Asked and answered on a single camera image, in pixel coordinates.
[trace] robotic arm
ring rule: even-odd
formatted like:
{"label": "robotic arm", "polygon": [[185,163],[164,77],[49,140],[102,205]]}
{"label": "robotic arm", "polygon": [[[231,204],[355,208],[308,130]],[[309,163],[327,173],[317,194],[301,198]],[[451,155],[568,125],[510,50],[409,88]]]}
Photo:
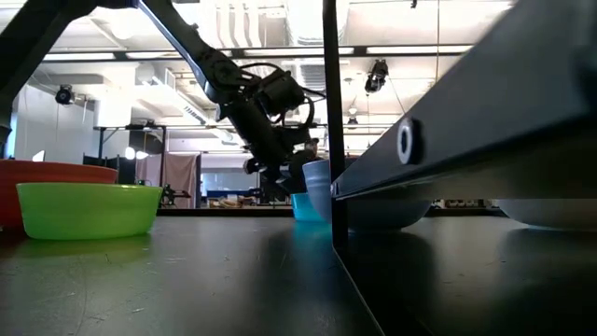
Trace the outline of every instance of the robotic arm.
{"label": "robotic arm", "polygon": [[[314,105],[289,74],[274,71],[260,78],[207,45],[196,27],[187,25],[171,0],[29,0],[0,34],[0,145],[10,133],[12,101],[71,21],[96,7],[139,8],[190,65],[207,97],[218,104],[218,119],[228,118],[254,158],[247,173],[260,171],[287,192],[301,192],[301,176],[280,167],[293,160],[294,145],[310,139]],[[285,113],[309,104],[310,114],[298,127],[284,125]]]}

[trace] black table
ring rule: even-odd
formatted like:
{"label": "black table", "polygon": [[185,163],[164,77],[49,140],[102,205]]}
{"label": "black table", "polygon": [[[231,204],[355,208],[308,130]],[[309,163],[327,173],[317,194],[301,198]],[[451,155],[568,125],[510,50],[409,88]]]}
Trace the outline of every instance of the black table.
{"label": "black table", "polygon": [[376,335],[330,235],[290,218],[160,217],[125,239],[5,237],[0,335]]}
{"label": "black table", "polygon": [[[160,217],[150,235],[0,235],[0,335],[376,335],[329,226]],[[352,236],[346,267],[386,335],[597,332],[597,234],[502,217]]]}

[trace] orange bowl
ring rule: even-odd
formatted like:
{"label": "orange bowl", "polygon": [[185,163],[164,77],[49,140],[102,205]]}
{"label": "orange bowl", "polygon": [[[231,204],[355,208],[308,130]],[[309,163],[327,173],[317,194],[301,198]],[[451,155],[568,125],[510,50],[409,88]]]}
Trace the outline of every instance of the orange bowl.
{"label": "orange bowl", "polygon": [[82,164],[0,160],[0,227],[22,231],[19,183],[114,183],[117,173],[114,169]]}

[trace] spotlight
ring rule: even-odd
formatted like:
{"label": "spotlight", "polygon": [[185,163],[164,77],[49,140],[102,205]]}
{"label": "spotlight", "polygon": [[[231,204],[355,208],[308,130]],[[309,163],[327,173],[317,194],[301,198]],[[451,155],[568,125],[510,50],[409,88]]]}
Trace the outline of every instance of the spotlight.
{"label": "spotlight", "polygon": [[371,71],[368,74],[367,82],[365,83],[365,91],[367,93],[377,92],[382,89],[385,84],[385,77],[388,76],[388,64],[385,60],[377,60]]}
{"label": "spotlight", "polygon": [[67,84],[61,85],[54,99],[60,105],[71,105],[74,103],[75,94],[73,93],[73,86]]}
{"label": "spotlight", "polygon": [[133,160],[134,159],[134,149],[132,149],[131,147],[127,147],[126,149],[124,149],[124,157],[129,160]]}
{"label": "spotlight", "polygon": [[358,125],[358,121],[356,120],[356,117],[348,118],[348,124],[349,125]]}

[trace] metal frame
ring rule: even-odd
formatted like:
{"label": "metal frame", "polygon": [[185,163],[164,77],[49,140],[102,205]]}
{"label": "metal frame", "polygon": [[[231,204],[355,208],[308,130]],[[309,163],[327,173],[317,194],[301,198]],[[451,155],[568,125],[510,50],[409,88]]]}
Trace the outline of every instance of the metal frame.
{"label": "metal frame", "polygon": [[128,126],[117,126],[117,127],[94,127],[93,130],[95,131],[99,131],[100,132],[100,144],[98,146],[97,149],[97,157],[98,159],[102,158],[102,155],[104,154],[104,142],[108,141],[108,139],[110,138],[110,136],[108,136],[105,140],[104,140],[104,133],[105,131],[108,130],[112,130],[115,132],[117,131],[140,131],[140,132],[149,132],[149,131],[153,131],[153,130],[161,130],[161,159],[160,159],[160,187],[163,186],[163,171],[164,171],[164,165],[165,165],[165,160],[166,160],[166,141],[168,140],[168,128],[167,126],[164,125],[147,125],[147,126],[143,126],[142,128],[139,127],[138,125],[128,125]]}
{"label": "metal frame", "polygon": [[597,196],[594,2],[520,0],[342,174],[336,1],[323,20],[333,245],[349,276],[350,198]]}

